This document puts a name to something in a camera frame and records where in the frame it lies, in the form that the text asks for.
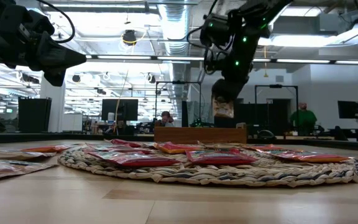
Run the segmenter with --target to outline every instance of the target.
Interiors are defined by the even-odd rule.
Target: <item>metal frame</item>
[[[174,85],[186,85],[186,84],[198,84],[200,86],[200,93],[199,93],[199,98],[200,98],[200,103],[199,103],[199,118],[201,119],[201,82],[182,82],[182,81],[173,81],[173,82],[168,82],[168,81],[160,81],[160,82],[155,82],[155,106],[154,106],[154,117],[157,117],[157,92],[158,92],[158,84],[160,83],[172,83]]]
[[[257,89],[258,87],[269,87],[269,88],[283,88],[283,87],[290,87],[290,88],[294,88],[295,89],[295,99],[296,99],[296,130],[299,130],[299,109],[298,109],[298,104],[299,104],[299,98],[298,98],[298,86],[295,85],[255,85],[255,122],[256,124],[258,123],[258,107],[257,107],[257,102],[258,102],[258,94],[257,94]]]

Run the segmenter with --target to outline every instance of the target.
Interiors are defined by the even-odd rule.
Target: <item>person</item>
[[[308,110],[308,105],[306,103],[299,103],[299,110],[296,112],[291,115],[290,122],[293,124],[295,121],[295,126],[299,127],[298,135],[308,136],[313,132],[317,118],[312,111]]]
[[[161,113],[161,126],[163,127],[174,127],[173,125],[173,118],[168,111],[164,111]]]

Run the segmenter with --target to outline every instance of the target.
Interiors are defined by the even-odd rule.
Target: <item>pillar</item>
[[[51,98],[48,132],[60,133],[63,131],[63,114],[65,112],[66,83],[62,87],[52,86],[42,76],[40,98]]]

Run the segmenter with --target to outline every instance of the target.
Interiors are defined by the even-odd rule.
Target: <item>green shirt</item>
[[[303,128],[314,128],[314,124],[317,121],[316,116],[314,115],[314,113],[310,110],[299,110],[299,127],[303,127]],[[298,121],[296,119],[296,112],[294,112],[291,115],[291,124],[293,124],[293,122],[295,121],[295,126],[298,125]]]

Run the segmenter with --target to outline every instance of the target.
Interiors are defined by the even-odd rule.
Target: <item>air duct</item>
[[[164,39],[184,39],[189,31],[190,8],[186,5],[166,4],[158,6],[162,17],[162,30]],[[188,44],[186,42],[166,42],[165,48],[168,55],[188,55]],[[172,64],[172,81],[186,81],[190,76],[190,66],[183,63]],[[175,98],[183,97],[183,86],[173,86]]]

